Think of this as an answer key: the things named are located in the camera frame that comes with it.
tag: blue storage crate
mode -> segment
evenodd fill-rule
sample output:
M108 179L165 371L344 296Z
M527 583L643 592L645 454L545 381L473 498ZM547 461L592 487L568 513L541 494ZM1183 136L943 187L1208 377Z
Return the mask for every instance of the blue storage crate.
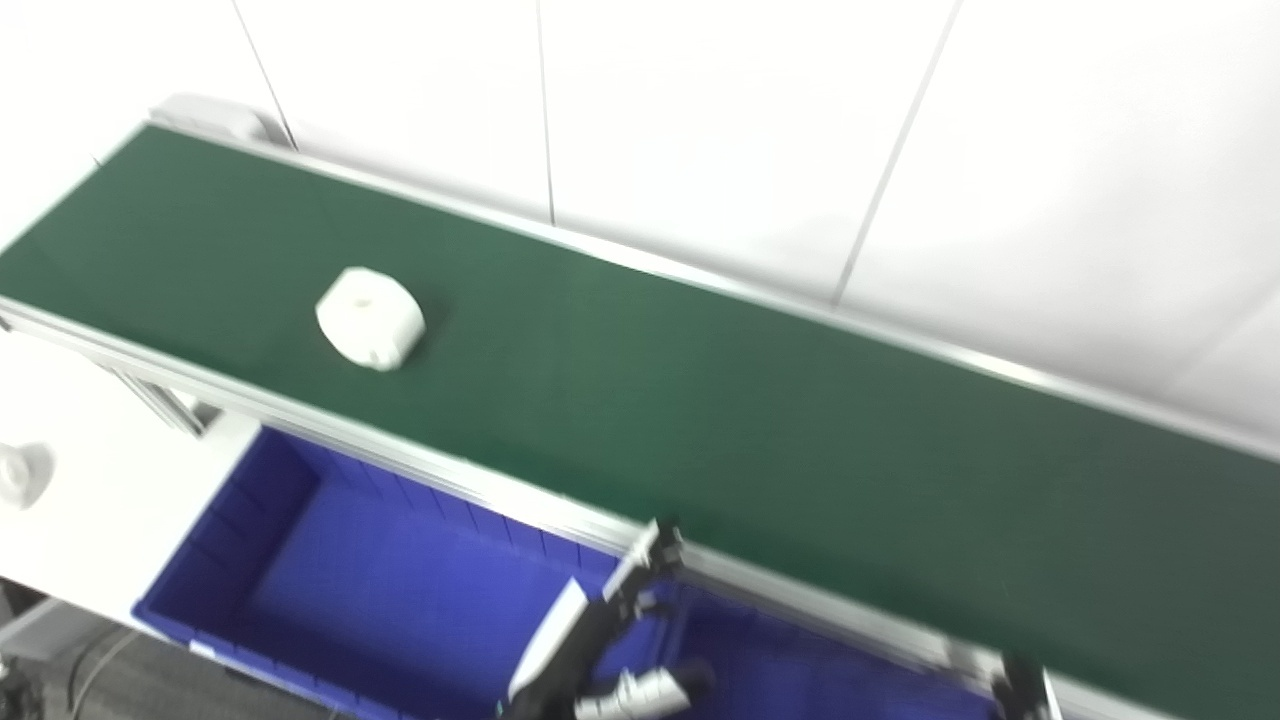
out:
M343 711L474 720L564 583L598 594L616 564L268 429L134 615ZM600 675L671 657L678 624L637 623Z
M991 698L841 644L755 609L691 591L681 653L716 691L684 720L989 720Z

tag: white wall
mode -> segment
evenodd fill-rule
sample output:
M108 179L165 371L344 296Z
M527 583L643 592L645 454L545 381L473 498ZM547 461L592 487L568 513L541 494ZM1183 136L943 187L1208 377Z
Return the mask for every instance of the white wall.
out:
M0 119L0 234L205 92L306 152L1280 447L1280 9L965 0L868 218L951 8L10 0L0 97L33 111Z

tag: white object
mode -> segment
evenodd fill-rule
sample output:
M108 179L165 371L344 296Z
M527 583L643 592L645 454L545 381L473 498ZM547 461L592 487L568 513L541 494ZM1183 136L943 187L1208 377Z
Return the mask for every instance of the white object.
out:
M513 697L547 669L552 656L564 642L564 635L573 629L588 605L586 591L577 584L577 580L570 578L559 597L552 603L552 609L543 616L534 637L525 646L525 652L516 664L516 671L511 675L507 697Z
M0 505L26 510L32 501L31 471L17 447L0 445Z
M316 319L343 357L383 372L401 366L426 327L404 286L369 268L343 270L316 304Z
M634 676L623 670L618 687L605 697L582 698L573 705L577 720L643 720L666 717L692 706L680 682L666 667Z
M151 117L177 128L225 135L236 140L270 142L262 118L239 102L182 92L151 109Z

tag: conveyor belt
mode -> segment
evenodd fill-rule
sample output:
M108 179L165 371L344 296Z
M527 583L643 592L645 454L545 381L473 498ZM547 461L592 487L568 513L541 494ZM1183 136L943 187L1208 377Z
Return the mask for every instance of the conveyor belt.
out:
M589 543L678 512L709 582L818 621L847 597L1167 712L1280 707L1275 462L339 174L147 127L0 256L0 314ZM316 327L347 265L428 310L397 373Z

